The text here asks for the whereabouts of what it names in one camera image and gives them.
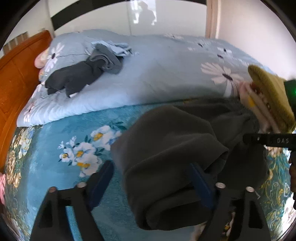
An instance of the green leaf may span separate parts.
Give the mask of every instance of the green leaf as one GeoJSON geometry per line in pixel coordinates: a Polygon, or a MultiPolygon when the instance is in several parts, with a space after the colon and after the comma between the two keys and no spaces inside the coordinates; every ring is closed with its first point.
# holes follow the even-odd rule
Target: green leaf
{"type": "Polygon", "coordinates": [[[127,128],[125,127],[125,126],[117,126],[120,130],[122,130],[122,131],[126,131],[127,130],[127,128]]]}

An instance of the yellow patch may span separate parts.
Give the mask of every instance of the yellow patch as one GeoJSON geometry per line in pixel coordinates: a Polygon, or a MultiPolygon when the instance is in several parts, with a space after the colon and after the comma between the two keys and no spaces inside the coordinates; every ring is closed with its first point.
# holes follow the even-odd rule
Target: yellow patch
{"type": "Polygon", "coordinates": [[[78,162],[77,166],[79,166],[81,168],[88,168],[88,167],[90,167],[90,164],[89,163],[84,164],[83,162],[78,162]]]}
{"type": "Polygon", "coordinates": [[[95,134],[94,141],[97,141],[97,140],[101,139],[102,136],[103,136],[103,134],[101,132],[99,132],[98,134],[95,134]]]}
{"type": "Polygon", "coordinates": [[[248,102],[249,102],[249,106],[250,107],[253,107],[253,106],[255,106],[256,104],[255,104],[255,102],[253,101],[253,99],[249,96],[249,98],[248,98],[248,102]]]}
{"type": "Polygon", "coordinates": [[[83,153],[84,153],[83,151],[78,151],[78,152],[76,153],[76,156],[77,156],[77,157],[82,157],[83,153]]]}

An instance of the person silhouette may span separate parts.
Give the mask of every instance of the person silhouette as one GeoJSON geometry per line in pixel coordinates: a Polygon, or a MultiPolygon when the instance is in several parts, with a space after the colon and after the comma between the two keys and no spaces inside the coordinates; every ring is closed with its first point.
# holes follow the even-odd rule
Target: person silhouette
{"type": "Polygon", "coordinates": [[[148,4],[141,1],[139,6],[142,8],[142,11],[139,14],[139,24],[141,25],[152,25],[155,20],[154,12],[148,9],[148,4]]]}

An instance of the black stripe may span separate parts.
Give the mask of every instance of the black stripe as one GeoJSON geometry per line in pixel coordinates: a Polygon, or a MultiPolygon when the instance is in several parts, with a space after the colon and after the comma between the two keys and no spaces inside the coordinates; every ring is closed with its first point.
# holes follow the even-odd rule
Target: black stripe
{"type": "MultiPolygon", "coordinates": [[[[207,4],[207,0],[187,0],[201,4],[207,4]]],[[[69,21],[88,13],[92,10],[111,5],[114,3],[124,2],[123,0],[79,0],[64,8],[56,15],[52,16],[52,25],[54,30],[57,30],[69,21]]]]}

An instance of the dark flower center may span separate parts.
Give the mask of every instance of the dark flower center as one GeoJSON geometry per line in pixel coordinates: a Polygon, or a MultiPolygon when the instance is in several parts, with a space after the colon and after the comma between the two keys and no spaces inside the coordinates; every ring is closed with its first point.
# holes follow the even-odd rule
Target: dark flower center
{"type": "Polygon", "coordinates": [[[227,74],[222,74],[225,78],[227,78],[228,80],[230,80],[230,81],[233,81],[233,78],[231,78],[229,75],[227,75],[227,74]]]}

